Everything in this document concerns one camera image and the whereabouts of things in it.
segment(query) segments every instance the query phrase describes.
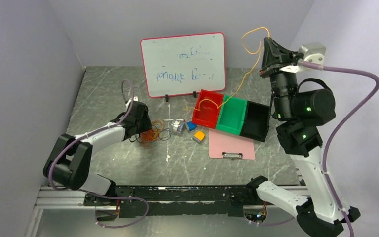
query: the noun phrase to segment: gray object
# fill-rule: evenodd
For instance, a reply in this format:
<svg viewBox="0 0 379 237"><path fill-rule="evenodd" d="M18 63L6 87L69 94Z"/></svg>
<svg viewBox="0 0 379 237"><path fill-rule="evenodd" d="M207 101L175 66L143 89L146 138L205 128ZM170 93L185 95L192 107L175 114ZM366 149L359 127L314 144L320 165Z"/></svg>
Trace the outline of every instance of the gray object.
<svg viewBox="0 0 379 237"><path fill-rule="evenodd" d="M326 47L321 43L307 43L299 47L299 53L303 53L304 58L312 54L317 54L317 53L325 55Z"/></svg>
<svg viewBox="0 0 379 237"><path fill-rule="evenodd" d="M185 125L186 125L185 122L182 122L182 121L179 121L179 120L173 120L171 122L171 127L170 127L170 129L172 131L172 134L181 134Z"/></svg>
<svg viewBox="0 0 379 237"><path fill-rule="evenodd" d="M201 140L200 139L198 139L197 137L195 137L195 136L192 136L192 139L194 140L194 141L196 141L198 144L201 144Z"/></svg>
<svg viewBox="0 0 379 237"><path fill-rule="evenodd" d="M224 159L243 159L242 153L223 152L222 157Z"/></svg>

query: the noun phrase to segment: black bin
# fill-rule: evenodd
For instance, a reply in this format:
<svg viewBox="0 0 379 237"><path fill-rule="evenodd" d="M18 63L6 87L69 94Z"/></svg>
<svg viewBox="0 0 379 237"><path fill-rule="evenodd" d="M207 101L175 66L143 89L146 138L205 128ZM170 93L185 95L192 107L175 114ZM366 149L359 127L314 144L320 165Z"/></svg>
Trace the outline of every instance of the black bin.
<svg viewBox="0 0 379 237"><path fill-rule="evenodd" d="M240 136L264 142L269 130L269 106L248 101Z"/></svg>

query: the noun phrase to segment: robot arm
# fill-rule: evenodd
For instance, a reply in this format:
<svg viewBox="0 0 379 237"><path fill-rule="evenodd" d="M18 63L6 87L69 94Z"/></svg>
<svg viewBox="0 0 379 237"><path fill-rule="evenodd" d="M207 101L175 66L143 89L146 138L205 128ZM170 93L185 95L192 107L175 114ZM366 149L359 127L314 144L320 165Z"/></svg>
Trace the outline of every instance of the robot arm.
<svg viewBox="0 0 379 237"><path fill-rule="evenodd" d="M115 197L116 183L98 174L89 173L91 158L101 149L117 142L127 140L131 136L145 132L152 128L145 104L138 102L137 97L133 99L133 107L130 114L118 126L121 113L104 127L109 129L97 133L74 144L58 161L53 171L54 181L64 185L71 190L87 190L96 194ZM71 136L63 134L59 136L54 148L43 169L43 174L48 177L50 167L61 151L76 138L86 134Z"/></svg>
<svg viewBox="0 0 379 237"><path fill-rule="evenodd" d="M316 126L335 118L335 99L330 88L319 79L306 79L297 84L297 72L306 68L298 66L299 60L323 64L326 48L321 44L307 44L298 52L289 51L271 38L264 38L265 53L261 77L269 77L275 104L273 117L285 123L277 127L278 140L301 172L310 197L295 195L271 181L257 184L258 197L268 201L297 219L300 227L310 236L337 236L345 222L341 211L348 213L351 222L360 212L341 198L343 209L336 205L323 172L322 139ZM323 89L299 93L307 81L320 84Z"/></svg>

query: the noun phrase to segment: metal table surface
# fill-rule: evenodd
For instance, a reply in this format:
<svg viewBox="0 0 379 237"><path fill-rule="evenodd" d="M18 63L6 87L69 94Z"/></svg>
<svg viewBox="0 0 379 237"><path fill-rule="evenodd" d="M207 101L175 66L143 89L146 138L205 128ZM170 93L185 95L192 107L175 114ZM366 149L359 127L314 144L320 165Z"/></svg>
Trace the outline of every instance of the metal table surface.
<svg viewBox="0 0 379 237"><path fill-rule="evenodd" d="M235 92L246 72L246 69L228 68L227 88L222 93ZM151 121L192 117L192 110L185 108L195 106L197 99L190 95L171 97L169 103L164 98L151 99L142 67L95 66L86 69L67 133L76 135L91 131L125 112L121 95L124 79L133 83L135 96L148 106ZM254 71L236 97L269 105L270 82ZM90 171L118 185L246 184L259 175L278 185L296 185L299 182L294 163L278 143L275 131L278 124L271 119L266 141L255 141L254 161L209 158L208 128L198 126L197 130L206 133L201 145L191 139L194 133L186 132L151 144L124 141L98 152L92 158Z"/></svg>

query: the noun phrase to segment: white wall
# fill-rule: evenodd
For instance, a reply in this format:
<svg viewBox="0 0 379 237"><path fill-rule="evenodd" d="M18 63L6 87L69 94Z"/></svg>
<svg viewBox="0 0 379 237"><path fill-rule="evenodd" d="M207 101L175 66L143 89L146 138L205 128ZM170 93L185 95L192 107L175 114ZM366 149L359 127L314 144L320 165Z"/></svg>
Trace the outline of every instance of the white wall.
<svg viewBox="0 0 379 237"><path fill-rule="evenodd" d="M379 76L379 0L316 0L291 49L316 41L327 47L327 66ZM336 97L337 118L319 129L324 140L374 87L362 76L313 72L298 77L305 75L323 79ZM328 161L343 196L361 211L353 223L356 236L379 236L379 91L338 132Z"/></svg>
<svg viewBox="0 0 379 237"><path fill-rule="evenodd" d="M82 76L47 1L0 0L0 237L24 236Z"/></svg>
<svg viewBox="0 0 379 237"><path fill-rule="evenodd" d="M221 31L226 63L248 68L240 37L267 26L290 45L313 0L49 0L86 66L142 66L140 40L147 37ZM266 36L246 39L251 50Z"/></svg>

